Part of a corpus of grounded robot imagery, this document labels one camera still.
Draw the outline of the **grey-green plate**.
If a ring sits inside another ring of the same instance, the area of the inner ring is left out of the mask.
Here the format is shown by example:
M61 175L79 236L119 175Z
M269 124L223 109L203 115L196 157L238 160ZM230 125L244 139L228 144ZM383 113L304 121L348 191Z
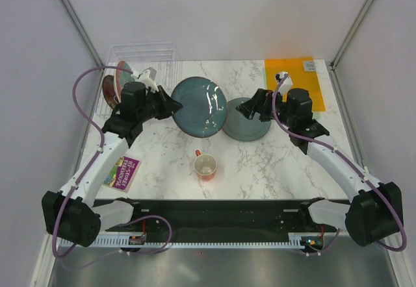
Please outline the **grey-green plate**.
M256 113L253 119L246 119L236 107L249 99L239 97L227 102L227 118L222 130L232 139L240 142L252 142L261 139L271 126L271 121L260 121Z

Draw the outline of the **teal glazed plate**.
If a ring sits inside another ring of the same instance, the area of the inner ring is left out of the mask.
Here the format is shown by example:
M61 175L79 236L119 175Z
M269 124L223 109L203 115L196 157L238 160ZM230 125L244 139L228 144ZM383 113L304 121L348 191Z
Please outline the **teal glazed plate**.
M172 99L181 103L173 119L186 134L208 138L218 133L226 122L227 99L220 87L205 77L189 77L173 90Z

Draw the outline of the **red teal floral plate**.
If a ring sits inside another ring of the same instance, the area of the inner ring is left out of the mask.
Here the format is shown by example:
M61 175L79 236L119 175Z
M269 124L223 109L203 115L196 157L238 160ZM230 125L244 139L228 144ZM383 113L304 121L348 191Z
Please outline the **red teal floral plate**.
M117 64L118 69L116 70L115 76L114 76L114 83L115 83L115 91L121 95L122 89L128 82L134 82L135 79L132 76L132 70L129 66L129 64L121 60Z

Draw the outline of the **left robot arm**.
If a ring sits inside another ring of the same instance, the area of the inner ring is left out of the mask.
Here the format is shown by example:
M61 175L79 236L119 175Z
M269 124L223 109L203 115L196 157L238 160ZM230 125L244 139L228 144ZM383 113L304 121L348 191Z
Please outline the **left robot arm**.
M96 196L115 163L143 131L143 124L169 118L182 107L162 86L156 90L141 82L124 86L120 103L99 129L97 149L58 192L48 191L42 198L45 225L54 242L61 238L88 247L101 231L119 225L129 231L140 228L143 216L132 201L95 206Z

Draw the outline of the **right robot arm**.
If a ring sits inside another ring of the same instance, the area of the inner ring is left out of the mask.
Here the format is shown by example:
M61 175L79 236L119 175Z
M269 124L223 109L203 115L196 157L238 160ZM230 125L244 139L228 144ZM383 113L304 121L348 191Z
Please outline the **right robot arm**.
M258 89L236 109L246 119L258 114L260 121L275 120L292 144L317 162L346 194L348 204L321 197L302 203L297 220L303 230L329 225L346 230L362 247L376 242L390 251L403 251L407 236L400 188L393 182L380 182L338 149L329 131L313 118L312 107L309 92L293 88L286 97ZM402 237L399 247L382 243L395 233Z

